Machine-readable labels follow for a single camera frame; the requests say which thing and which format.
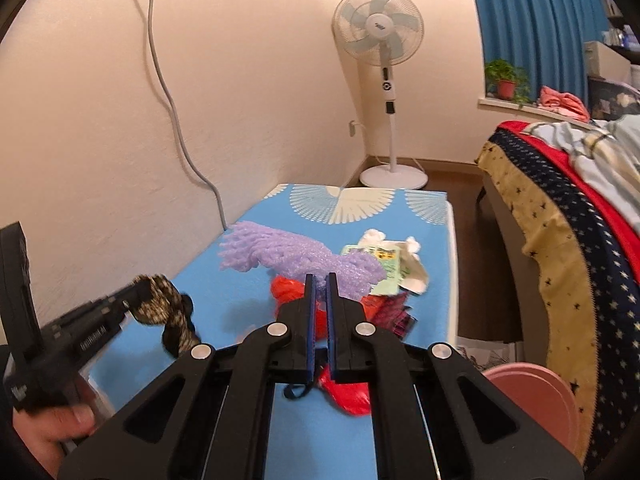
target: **star pattern blanket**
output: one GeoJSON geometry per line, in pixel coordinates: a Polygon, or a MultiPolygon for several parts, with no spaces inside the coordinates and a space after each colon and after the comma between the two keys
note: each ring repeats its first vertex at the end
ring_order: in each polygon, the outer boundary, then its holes
{"type": "Polygon", "coordinates": [[[640,404],[640,290],[625,251],[591,200],[545,155],[499,128],[479,167],[540,266],[549,318],[546,365],[580,409],[576,455],[593,470],[640,404]]]}

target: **human hand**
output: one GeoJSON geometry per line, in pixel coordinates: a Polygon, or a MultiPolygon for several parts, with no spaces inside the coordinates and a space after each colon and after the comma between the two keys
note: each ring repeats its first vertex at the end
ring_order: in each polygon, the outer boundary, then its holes
{"type": "Polygon", "coordinates": [[[53,478],[65,457],[60,442],[92,434],[94,425],[94,413],[85,404],[46,408],[37,413],[14,410],[14,430],[53,478]]]}

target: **metal screw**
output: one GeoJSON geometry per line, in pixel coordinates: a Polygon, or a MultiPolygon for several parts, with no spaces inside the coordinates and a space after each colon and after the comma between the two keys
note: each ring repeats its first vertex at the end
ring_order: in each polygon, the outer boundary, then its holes
{"type": "Polygon", "coordinates": [[[211,347],[209,345],[197,345],[191,349],[191,357],[194,359],[206,359],[211,355],[211,347]]]}
{"type": "Polygon", "coordinates": [[[376,331],[376,327],[371,323],[363,322],[356,325],[356,332],[360,335],[372,335],[376,331]]]}
{"type": "Polygon", "coordinates": [[[451,347],[443,343],[434,345],[431,349],[431,352],[433,352],[433,355],[435,355],[438,359],[449,359],[452,353],[451,347]]]}
{"type": "Polygon", "coordinates": [[[274,337],[278,337],[281,335],[285,335],[287,333],[287,325],[284,323],[271,323],[267,327],[267,332],[269,335],[273,335],[274,337]]]}

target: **pink bowl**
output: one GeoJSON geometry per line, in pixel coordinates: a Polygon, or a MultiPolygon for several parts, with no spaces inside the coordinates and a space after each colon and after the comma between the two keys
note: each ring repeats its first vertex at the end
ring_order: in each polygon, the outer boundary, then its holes
{"type": "Polygon", "coordinates": [[[575,451],[578,406],[560,376],[531,363],[500,365],[486,370],[484,376],[569,451],[575,451]]]}

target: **red flower pot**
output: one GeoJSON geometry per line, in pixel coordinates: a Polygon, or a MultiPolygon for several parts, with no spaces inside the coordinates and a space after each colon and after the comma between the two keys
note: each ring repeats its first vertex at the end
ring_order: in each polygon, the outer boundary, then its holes
{"type": "Polygon", "coordinates": [[[511,99],[513,99],[515,93],[515,81],[505,81],[504,79],[500,79],[500,81],[498,81],[498,97],[500,99],[510,101],[511,99]]]}

